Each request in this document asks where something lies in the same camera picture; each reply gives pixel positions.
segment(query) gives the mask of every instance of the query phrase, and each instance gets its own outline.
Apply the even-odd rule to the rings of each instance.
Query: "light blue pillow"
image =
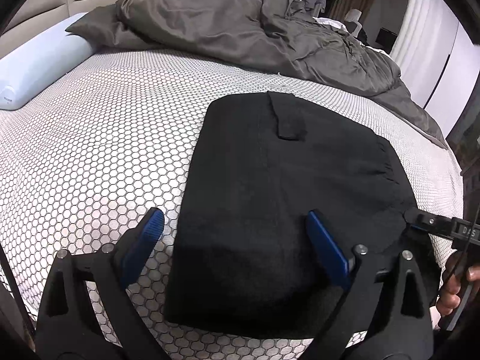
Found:
[[[83,15],[61,21],[0,59],[0,109],[23,107],[95,53],[87,40],[65,32]]]

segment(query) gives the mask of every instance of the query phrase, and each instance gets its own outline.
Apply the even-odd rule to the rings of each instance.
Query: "mattress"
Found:
[[[162,239],[128,293],[173,359],[297,358],[311,342],[257,340],[168,323],[162,315],[189,162],[213,100],[232,93],[291,92],[390,141],[418,206],[462,216],[463,184],[451,150],[424,138],[366,98],[169,49],[104,50],[22,109],[0,111],[0,242],[23,298],[35,311],[56,251],[116,242],[152,206],[166,216]],[[433,240],[440,266],[447,241]],[[93,283],[102,331],[118,343]]]

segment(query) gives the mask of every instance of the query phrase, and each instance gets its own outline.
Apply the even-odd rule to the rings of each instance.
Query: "blue gripper pad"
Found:
[[[349,261],[320,221],[320,213],[316,210],[310,211],[305,225],[318,263],[325,269],[330,282],[348,291],[350,289]]]
[[[164,225],[163,212],[155,211],[121,262],[120,285],[122,288],[125,289],[137,281],[150,253],[163,233]]]

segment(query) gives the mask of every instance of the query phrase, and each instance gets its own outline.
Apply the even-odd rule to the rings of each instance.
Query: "blanket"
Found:
[[[347,32],[319,25],[300,0],[118,0],[68,32],[109,47],[172,47],[367,97],[432,137],[437,123],[410,98],[400,68]]]

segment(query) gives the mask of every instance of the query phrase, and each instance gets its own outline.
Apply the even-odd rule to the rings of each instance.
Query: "human hand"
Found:
[[[447,279],[455,264],[461,255],[460,251],[453,253],[445,264],[445,271],[443,272],[443,280]],[[441,316],[450,314],[454,309],[460,305],[460,297],[457,295],[460,292],[461,277],[456,277],[454,274],[444,283],[443,289],[440,291],[440,298],[437,301],[437,310]],[[480,287],[480,264],[470,267],[466,272],[466,279],[469,282],[475,282],[470,300],[474,299]]]

